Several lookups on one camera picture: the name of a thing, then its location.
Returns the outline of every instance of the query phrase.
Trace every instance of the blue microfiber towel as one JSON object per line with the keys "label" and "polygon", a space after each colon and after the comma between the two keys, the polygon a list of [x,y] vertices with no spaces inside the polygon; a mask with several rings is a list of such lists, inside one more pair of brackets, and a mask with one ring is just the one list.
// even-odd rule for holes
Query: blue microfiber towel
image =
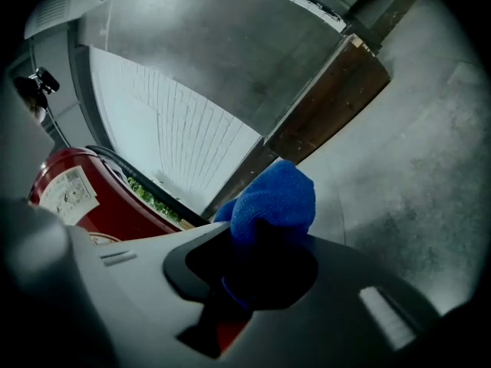
{"label": "blue microfiber towel", "polygon": [[262,172],[244,192],[223,205],[215,221],[230,221],[233,240],[254,245],[258,222],[304,235],[314,221],[314,183],[290,161],[278,161]]}

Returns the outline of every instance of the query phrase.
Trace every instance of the fire extinguisher hose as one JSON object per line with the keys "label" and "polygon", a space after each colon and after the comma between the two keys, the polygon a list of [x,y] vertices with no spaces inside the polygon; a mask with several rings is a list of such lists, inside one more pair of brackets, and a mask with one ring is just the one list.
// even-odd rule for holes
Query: fire extinguisher hose
{"label": "fire extinguisher hose", "polygon": [[191,225],[198,227],[209,224],[206,219],[197,215],[193,210],[187,208],[181,202],[173,198],[171,195],[161,189],[155,182],[150,180],[137,168],[131,165],[128,161],[118,156],[114,151],[106,149],[102,146],[86,147],[89,150],[94,151],[99,156],[104,156],[106,158],[112,159],[128,177],[132,177],[136,181],[138,181],[143,189],[151,193],[156,200],[162,202],[164,205],[169,206],[171,210],[176,212],[180,217],[188,221]]}

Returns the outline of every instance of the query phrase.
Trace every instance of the concrete wall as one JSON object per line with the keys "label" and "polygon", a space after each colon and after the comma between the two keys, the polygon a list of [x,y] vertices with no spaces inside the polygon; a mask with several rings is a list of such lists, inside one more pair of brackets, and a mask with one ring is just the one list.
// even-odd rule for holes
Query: concrete wall
{"label": "concrete wall", "polygon": [[351,9],[351,14],[366,28],[371,28],[393,2],[394,0],[363,0],[363,4],[360,2]]}
{"label": "concrete wall", "polygon": [[315,181],[311,233],[446,312],[472,293],[488,247],[489,84],[438,0],[418,0],[378,57],[392,82],[299,166]]}
{"label": "concrete wall", "polygon": [[97,103],[116,151],[201,213],[260,135],[157,71],[91,49]]}
{"label": "concrete wall", "polygon": [[79,38],[173,78],[264,136],[340,40],[289,0],[110,0],[81,19]]}
{"label": "concrete wall", "polygon": [[41,31],[78,19],[100,3],[101,0],[43,0],[26,21],[25,38],[28,39]]}

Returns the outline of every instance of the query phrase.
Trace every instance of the wooden beam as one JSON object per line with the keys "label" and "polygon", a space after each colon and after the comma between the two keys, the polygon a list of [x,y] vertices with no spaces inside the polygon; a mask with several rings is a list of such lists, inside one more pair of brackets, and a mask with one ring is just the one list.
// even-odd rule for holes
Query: wooden beam
{"label": "wooden beam", "polygon": [[266,146],[281,158],[300,163],[349,123],[389,81],[384,66],[363,42],[356,36],[347,38]]}

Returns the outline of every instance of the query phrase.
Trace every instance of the white wall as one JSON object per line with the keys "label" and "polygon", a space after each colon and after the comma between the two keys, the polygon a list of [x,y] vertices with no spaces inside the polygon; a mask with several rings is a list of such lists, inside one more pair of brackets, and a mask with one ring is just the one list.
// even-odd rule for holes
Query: white wall
{"label": "white wall", "polygon": [[260,135],[157,71],[91,49],[97,104],[116,151],[201,213]]}

